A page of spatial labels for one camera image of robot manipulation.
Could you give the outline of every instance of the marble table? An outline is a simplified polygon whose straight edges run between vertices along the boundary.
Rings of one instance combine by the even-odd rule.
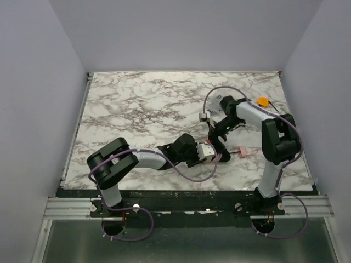
[[[267,96],[278,111],[288,112],[276,72],[96,72],[82,114],[66,174],[65,189],[95,189],[87,178],[87,157],[117,137],[138,148],[169,144],[183,133],[197,141],[207,136],[207,125],[199,123],[205,95],[213,87],[232,85],[256,101]],[[239,93],[225,89],[238,99]],[[133,169],[120,183],[128,190],[254,190],[262,176],[265,159],[261,133],[247,124],[228,136],[228,150],[245,146],[248,156],[232,155],[218,165],[215,176],[202,183],[191,182],[173,169]],[[213,163],[179,169],[194,179],[206,177]],[[304,160],[285,170],[282,190],[312,189]]]

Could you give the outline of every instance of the gray wall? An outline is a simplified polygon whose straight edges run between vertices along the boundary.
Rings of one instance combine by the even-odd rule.
[[[47,0],[2,0],[0,36],[0,261],[30,262],[86,73]]]
[[[282,75],[312,174],[330,197],[346,248],[351,248],[350,14],[350,0],[324,0]]]
[[[88,71],[282,70],[321,0],[50,0]]]

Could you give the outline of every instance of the white wall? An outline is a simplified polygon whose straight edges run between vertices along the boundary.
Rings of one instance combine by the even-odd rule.
[[[329,195],[346,248],[351,248],[350,14],[350,0],[324,0],[282,75],[312,175]]]
[[[88,71],[282,70],[321,0],[50,0]]]
[[[0,38],[0,261],[30,262],[86,73],[47,0],[2,0]]]

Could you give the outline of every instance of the pink object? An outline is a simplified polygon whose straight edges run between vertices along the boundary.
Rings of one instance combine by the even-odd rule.
[[[244,158],[247,156],[245,146],[239,146],[238,149],[240,151],[240,158]]]

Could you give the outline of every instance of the table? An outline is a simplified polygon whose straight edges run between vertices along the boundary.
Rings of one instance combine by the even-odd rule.
[[[207,136],[207,125],[199,123],[205,95],[219,85],[240,88],[256,101],[267,96],[280,114],[288,107],[277,72],[96,72],[86,99],[64,189],[95,189],[87,178],[86,159],[117,137],[138,148],[169,144],[183,133],[197,141]],[[230,91],[236,99],[239,93]],[[233,155],[218,165],[215,176],[202,183],[190,182],[174,170],[133,169],[118,184],[126,190],[254,190],[263,173],[260,131],[247,124],[228,135],[229,151],[245,146],[246,158]],[[206,177],[213,164],[179,169],[194,179]],[[304,160],[291,164],[284,173],[282,190],[310,191],[311,179]]]

